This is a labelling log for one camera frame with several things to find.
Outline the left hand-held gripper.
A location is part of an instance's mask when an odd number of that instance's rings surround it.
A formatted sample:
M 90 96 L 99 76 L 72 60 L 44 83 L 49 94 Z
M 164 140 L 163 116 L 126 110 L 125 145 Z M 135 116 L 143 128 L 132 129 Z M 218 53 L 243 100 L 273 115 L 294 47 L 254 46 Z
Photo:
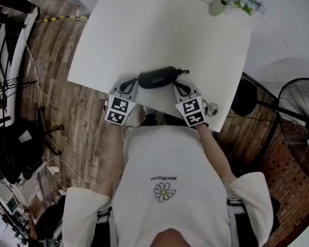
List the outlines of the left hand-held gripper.
M 139 82 L 136 77 L 121 79 L 114 84 L 107 101 L 105 121 L 120 126 L 125 123 L 136 103 L 114 96 L 114 94 L 118 93 L 119 95 L 127 95 L 127 98 L 135 98 L 138 86 Z

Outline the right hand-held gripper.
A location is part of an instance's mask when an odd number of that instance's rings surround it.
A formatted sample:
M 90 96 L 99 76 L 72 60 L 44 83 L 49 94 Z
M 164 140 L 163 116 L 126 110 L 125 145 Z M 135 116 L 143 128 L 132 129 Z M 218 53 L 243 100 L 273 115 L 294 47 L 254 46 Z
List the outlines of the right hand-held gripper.
M 172 86 L 177 102 L 175 107 L 187 126 L 207 125 L 205 108 L 198 88 L 193 83 L 183 80 L 175 81 Z

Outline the black glasses case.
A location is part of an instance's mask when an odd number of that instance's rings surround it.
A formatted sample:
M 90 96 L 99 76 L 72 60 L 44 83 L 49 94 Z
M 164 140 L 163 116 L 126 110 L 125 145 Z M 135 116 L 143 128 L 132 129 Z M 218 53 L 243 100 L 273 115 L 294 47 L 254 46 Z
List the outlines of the black glasses case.
M 164 68 L 142 72 L 138 76 L 139 86 L 143 89 L 156 89 L 174 83 L 182 74 L 189 74 L 188 69 L 167 66 Z

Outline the person's left forearm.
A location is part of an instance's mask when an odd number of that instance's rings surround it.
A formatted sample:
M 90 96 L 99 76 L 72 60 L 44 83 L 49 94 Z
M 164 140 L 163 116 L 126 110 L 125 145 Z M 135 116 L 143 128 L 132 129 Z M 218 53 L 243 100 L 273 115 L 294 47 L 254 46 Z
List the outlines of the person's left forearm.
M 101 195 L 113 198 L 121 181 L 123 172 L 114 173 L 103 178 L 97 192 Z

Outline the person's right forearm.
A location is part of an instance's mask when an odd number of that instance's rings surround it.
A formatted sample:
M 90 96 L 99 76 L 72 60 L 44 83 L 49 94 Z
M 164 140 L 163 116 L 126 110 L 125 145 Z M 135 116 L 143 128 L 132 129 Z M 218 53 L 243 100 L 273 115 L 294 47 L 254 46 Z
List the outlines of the person's right forearm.
M 228 159 L 214 139 L 211 131 L 204 124 L 199 124 L 195 128 L 200 137 L 206 157 L 218 176 L 222 180 L 232 183 L 236 180 L 236 176 L 233 174 Z

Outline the white flower print t-shirt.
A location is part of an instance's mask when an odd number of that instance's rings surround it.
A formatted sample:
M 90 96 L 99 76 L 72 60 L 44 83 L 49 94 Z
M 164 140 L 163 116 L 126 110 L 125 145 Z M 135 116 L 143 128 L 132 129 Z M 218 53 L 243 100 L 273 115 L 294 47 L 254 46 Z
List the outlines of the white flower print t-shirt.
M 180 126 L 139 127 L 109 160 L 123 172 L 113 198 L 88 189 L 66 192 L 64 247 L 150 247 L 177 230 L 191 247 L 262 247 L 273 207 L 261 172 L 222 180 L 198 132 Z

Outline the pale green vase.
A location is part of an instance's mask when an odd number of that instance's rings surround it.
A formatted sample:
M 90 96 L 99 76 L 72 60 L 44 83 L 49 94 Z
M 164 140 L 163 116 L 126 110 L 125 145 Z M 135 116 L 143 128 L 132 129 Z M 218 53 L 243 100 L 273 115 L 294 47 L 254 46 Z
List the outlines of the pale green vase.
M 211 16 L 218 16 L 225 11 L 227 6 L 228 3 L 226 0 L 218 0 L 209 6 L 209 14 Z

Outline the yellow black striped floor strip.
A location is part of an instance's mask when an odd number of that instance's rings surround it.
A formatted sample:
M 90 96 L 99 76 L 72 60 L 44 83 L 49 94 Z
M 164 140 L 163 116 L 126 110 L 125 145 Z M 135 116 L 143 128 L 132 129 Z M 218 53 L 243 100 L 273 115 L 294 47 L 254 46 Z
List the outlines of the yellow black striped floor strip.
M 38 21 L 40 22 L 54 22 L 54 21 L 76 21 L 76 22 L 87 22 L 87 16 L 75 16 L 75 15 L 68 15 L 68 16 L 59 16 L 59 17 L 51 17 L 47 19 L 42 19 Z

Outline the white paper tag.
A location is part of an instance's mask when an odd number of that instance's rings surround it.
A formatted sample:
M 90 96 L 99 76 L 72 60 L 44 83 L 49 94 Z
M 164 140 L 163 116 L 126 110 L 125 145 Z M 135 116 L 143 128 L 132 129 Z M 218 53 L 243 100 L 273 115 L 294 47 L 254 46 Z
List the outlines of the white paper tag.
M 19 136 L 20 143 L 24 143 L 29 140 L 32 140 L 32 136 L 30 135 L 28 130 L 26 130 L 21 136 Z

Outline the black floor fan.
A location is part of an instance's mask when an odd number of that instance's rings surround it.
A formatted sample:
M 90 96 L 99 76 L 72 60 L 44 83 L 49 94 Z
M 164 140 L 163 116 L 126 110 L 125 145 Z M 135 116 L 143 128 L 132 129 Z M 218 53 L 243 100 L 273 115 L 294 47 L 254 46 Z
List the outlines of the black floor fan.
M 255 85 L 242 80 L 231 108 L 239 116 L 247 116 L 257 105 L 274 111 L 294 160 L 309 177 L 309 78 L 298 78 L 286 83 L 273 103 L 258 99 Z

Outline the black stair railing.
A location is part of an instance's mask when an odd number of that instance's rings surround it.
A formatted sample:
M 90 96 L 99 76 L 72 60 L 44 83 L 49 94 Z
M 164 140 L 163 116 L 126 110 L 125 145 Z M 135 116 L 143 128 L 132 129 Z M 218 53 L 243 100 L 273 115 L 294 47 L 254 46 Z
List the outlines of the black stair railing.
M 0 5 L 0 83 L 13 78 L 24 82 L 21 64 L 39 16 L 40 8 L 33 3 L 31 13 L 20 19 L 10 16 Z

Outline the black office chair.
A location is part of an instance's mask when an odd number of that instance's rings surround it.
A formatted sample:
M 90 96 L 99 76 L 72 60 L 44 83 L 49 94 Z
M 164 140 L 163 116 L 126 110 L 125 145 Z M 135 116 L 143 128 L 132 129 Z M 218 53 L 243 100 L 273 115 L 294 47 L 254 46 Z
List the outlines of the black office chair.
M 47 147 L 55 155 L 62 152 L 53 148 L 49 141 L 50 134 L 64 130 L 64 125 L 45 130 L 45 124 L 29 120 L 21 125 L 0 127 L 0 181 L 6 179 L 15 184 L 20 181 L 22 175 L 29 180 L 32 174 L 42 165 L 44 147 Z M 32 136 L 32 140 L 20 143 L 19 136 L 26 130 Z

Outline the cluttered white workbench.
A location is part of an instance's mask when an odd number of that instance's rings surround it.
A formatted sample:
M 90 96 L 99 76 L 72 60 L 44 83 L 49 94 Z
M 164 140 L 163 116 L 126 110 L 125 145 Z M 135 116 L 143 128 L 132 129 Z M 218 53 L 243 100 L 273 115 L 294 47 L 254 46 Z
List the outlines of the cluttered white workbench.
M 10 187 L 0 181 L 0 240 L 12 247 L 28 246 L 28 219 Z

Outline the black metal frame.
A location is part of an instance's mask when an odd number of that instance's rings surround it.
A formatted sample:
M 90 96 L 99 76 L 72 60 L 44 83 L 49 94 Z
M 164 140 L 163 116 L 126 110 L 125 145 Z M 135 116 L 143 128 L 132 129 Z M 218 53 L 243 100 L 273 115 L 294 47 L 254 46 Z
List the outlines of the black metal frame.
M 278 103 L 278 99 L 277 97 L 272 94 L 267 88 L 265 88 L 263 85 L 261 85 L 259 82 L 257 82 L 255 79 L 253 79 L 251 76 L 249 76 L 248 74 L 246 74 L 245 72 L 242 73 L 242 76 L 244 78 L 246 78 L 247 80 L 249 80 L 250 82 L 252 82 L 253 84 L 255 84 L 257 87 L 259 87 L 260 89 L 262 89 L 267 95 L 269 95 L 272 99 L 273 99 L 273 102 L 272 102 L 272 105 L 274 104 L 277 104 Z M 269 104 L 268 105 L 264 105 L 264 104 L 261 104 L 262 106 L 264 107 L 267 107 L 269 108 L 274 114 L 275 114 L 275 118 L 274 118 L 274 121 L 272 122 L 272 125 L 270 127 L 270 131 L 267 135 L 267 138 L 259 152 L 259 154 L 257 155 L 257 157 L 253 160 L 252 162 L 252 167 L 255 168 L 255 167 L 258 167 L 260 164 L 261 164 L 261 161 L 262 159 L 264 158 L 265 156 L 265 153 L 271 143 L 271 140 L 276 132 L 276 129 L 279 125 L 279 122 L 280 122 L 280 115 L 277 114 L 277 112 L 275 112 L 273 110 L 273 108 L 270 108 L 269 107 Z

